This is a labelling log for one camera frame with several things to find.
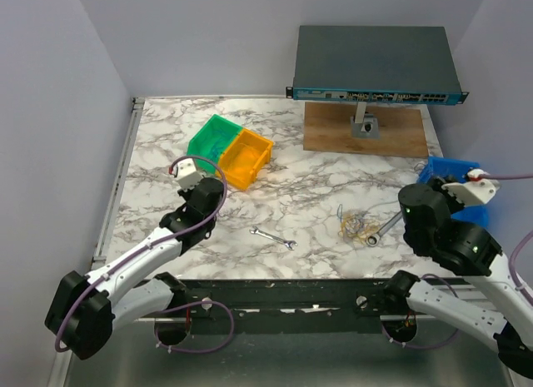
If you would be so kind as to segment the green plastic bin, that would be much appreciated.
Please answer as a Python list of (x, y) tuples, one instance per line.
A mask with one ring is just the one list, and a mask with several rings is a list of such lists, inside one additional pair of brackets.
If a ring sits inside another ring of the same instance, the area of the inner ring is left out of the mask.
[(190, 140), (189, 156), (201, 156), (218, 163), (221, 154), (241, 132), (242, 127), (219, 115), (213, 115)]

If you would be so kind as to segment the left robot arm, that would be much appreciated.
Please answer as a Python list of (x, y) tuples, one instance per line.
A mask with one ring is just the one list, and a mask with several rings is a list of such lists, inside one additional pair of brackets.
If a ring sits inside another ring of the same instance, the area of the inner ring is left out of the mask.
[(179, 194), (183, 204), (131, 250), (85, 275), (73, 270), (60, 280), (44, 321), (55, 335), (56, 352), (86, 360), (134, 320), (174, 316), (195, 306), (176, 279), (152, 272), (211, 236), (227, 183), (205, 177)]

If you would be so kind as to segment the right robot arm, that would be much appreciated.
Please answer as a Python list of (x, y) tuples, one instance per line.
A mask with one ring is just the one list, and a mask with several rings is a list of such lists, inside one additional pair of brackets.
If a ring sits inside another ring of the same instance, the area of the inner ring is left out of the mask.
[(414, 254), (473, 285), (495, 307), (485, 310), (441, 293), (427, 281), (399, 270), (386, 283), (384, 306), (400, 314), (407, 308), (432, 315), (484, 343), (510, 370), (532, 376), (532, 289), (516, 270), (516, 253), (507, 256), (483, 227), (453, 214), (481, 206), (500, 188), (497, 177), (473, 169), (466, 182), (433, 176), (427, 183), (404, 186), (398, 202), (404, 240)]

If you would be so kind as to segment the yellow plastic bin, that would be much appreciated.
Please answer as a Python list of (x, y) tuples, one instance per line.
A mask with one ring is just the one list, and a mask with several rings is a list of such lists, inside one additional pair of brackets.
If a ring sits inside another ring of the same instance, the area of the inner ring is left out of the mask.
[(243, 128), (218, 161), (227, 182), (245, 191), (259, 171), (271, 160), (274, 142)]

